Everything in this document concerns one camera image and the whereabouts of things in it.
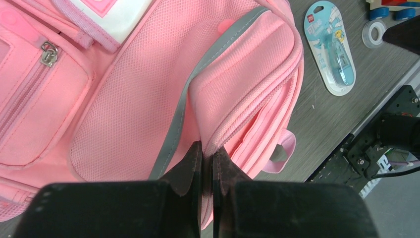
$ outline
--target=pink backpack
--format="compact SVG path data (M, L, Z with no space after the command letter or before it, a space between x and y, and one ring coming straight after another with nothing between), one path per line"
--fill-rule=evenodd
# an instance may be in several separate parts
M149 0L127 38L101 27L130 1L0 0L0 221L49 183L157 179L198 140L252 178L284 168L277 144L293 153L287 0ZM211 213L207 194L202 227Z

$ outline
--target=gray reflective strip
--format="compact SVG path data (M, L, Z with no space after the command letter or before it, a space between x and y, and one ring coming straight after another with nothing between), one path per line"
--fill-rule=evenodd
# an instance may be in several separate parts
M221 37L211 46L206 52L200 62L197 64L190 77L188 78L185 87L176 107L175 115L173 116L168 134L157 156L155 165L150 173L149 179L160 178L168 168L176 148L178 147L181 138L182 127L184 125L185 107L187 104L187 92L191 81L201 73L209 64L211 64L217 57L219 57L229 46L233 44L268 8L259 6L241 17L238 21L233 23Z

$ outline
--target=mesh pocket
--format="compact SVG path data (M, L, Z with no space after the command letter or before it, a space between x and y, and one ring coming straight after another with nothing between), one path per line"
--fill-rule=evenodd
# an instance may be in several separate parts
M27 207L27 203L17 204L0 197L0 222L5 222L19 216Z
M194 66L253 0L162 0L136 29L85 115L70 151L85 180L147 179ZM185 130L194 130L185 125Z

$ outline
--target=blister package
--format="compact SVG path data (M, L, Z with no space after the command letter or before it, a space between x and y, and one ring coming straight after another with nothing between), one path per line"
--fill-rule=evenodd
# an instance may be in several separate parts
M356 82L356 68L340 11L329 1L318 1L307 11L304 26L328 91L335 96L348 94Z

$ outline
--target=black component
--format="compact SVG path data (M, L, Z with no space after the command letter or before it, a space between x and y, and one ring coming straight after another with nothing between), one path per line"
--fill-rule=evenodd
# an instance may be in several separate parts
M252 181L224 148L207 161L212 170L206 170L196 142L157 181L49 185L13 237L199 238L201 197L211 193L201 191L204 178L213 184L214 237L378 237L351 188Z
M349 134L336 147L307 182L345 184L359 192L383 169L377 162L389 148L416 153L420 148L420 128L414 117L420 113L420 102L416 99L410 85L401 87L358 136Z
M387 174L373 175L372 179L399 177L399 176L404 176L404 175L410 175L410 174L413 174L413 173L418 172L418 171L420 171L420 167L416 167L414 169L410 169L410 170L403 171L403 172L398 172L398 173L387 173Z
M383 117L382 123L379 124L378 134L383 145L410 151L420 158L420 118Z
M354 135L348 134L306 182L344 184L355 191L362 190L368 180L344 159L344 151L353 139Z
M201 143L195 142L158 181L48 185L13 237L200 237L201 161Z
M388 28L382 38L385 42L420 55L420 16Z

